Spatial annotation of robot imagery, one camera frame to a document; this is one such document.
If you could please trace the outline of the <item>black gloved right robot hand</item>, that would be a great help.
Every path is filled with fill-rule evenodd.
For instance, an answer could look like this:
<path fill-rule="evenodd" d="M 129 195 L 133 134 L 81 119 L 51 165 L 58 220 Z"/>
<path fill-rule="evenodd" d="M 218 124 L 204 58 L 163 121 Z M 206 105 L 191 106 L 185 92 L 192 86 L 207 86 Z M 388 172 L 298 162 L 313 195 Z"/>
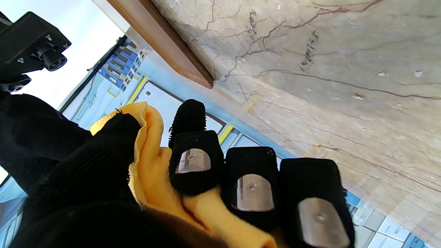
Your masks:
<path fill-rule="evenodd" d="M 29 193 L 92 135 L 35 96 L 1 92 L 0 136 L 2 168 Z"/>

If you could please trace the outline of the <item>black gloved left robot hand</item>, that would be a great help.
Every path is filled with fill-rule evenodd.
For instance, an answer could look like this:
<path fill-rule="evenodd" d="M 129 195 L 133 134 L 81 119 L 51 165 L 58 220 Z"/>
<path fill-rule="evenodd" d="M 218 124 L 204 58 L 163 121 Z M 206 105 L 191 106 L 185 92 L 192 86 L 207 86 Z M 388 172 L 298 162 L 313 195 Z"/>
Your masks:
<path fill-rule="evenodd" d="M 27 194 L 12 248 L 353 248 L 336 163 L 222 151 L 205 106 L 178 108 L 167 147 L 146 102 L 104 116 Z"/>

